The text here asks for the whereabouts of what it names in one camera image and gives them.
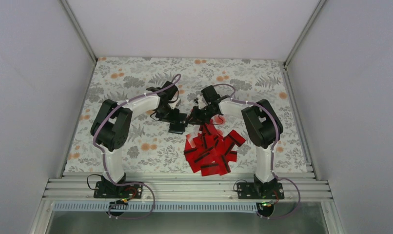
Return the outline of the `black card holder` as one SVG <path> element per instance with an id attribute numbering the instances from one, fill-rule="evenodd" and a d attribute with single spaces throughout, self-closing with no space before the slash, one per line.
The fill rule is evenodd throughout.
<path id="1" fill-rule="evenodd" d="M 183 134 L 187 127 L 187 115 L 185 113 L 173 113 L 169 117 L 169 129 L 168 132 L 172 134 Z"/>

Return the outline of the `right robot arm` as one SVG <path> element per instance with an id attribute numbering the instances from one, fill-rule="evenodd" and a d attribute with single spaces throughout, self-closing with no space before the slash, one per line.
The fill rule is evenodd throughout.
<path id="1" fill-rule="evenodd" d="M 209 123 L 215 115 L 230 115 L 244 121 L 250 141 L 256 146 L 256 170 L 254 193 L 266 198 L 277 187 L 278 177 L 274 172 L 274 147 L 283 133 L 283 125 L 271 103 L 262 99 L 257 102 L 242 101 L 232 96 L 220 96 L 214 86 L 202 90 L 206 106 L 193 107 L 186 122 L 194 125 Z"/>

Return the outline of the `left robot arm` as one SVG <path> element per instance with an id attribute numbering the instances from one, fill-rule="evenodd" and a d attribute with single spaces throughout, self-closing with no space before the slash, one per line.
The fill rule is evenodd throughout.
<path id="1" fill-rule="evenodd" d="M 125 172 L 120 148 L 128 139 L 132 119 L 153 110 L 157 120 L 169 123 L 169 132 L 183 134 L 187 127 L 186 114 L 176 108 L 179 91 L 174 82 L 167 81 L 162 87 L 147 88 L 147 92 L 121 103 L 105 100 L 91 127 L 93 144 L 101 150 L 104 172 L 96 191 L 112 197 L 125 192 Z"/>

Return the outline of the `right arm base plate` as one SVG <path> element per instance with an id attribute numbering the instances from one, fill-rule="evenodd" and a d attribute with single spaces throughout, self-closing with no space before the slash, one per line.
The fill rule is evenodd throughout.
<path id="1" fill-rule="evenodd" d="M 239 182 L 236 184 L 236 191 L 238 198 L 242 200 L 272 200 L 285 198 L 281 183 L 257 185 L 253 182 Z"/>

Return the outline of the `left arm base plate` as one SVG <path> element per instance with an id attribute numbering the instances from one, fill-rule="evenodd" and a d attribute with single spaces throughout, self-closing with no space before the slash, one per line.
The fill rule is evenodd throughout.
<path id="1" fill-rule="evenodd" d="M 137 198 L 140 199 L 142 196 L 143 186 L 134 184 L 127 186 L 116 186 L 112 183 L 97 182 L 94 198 L 109 198 L 109 199 L 122 199 L 122 198 Z"/>

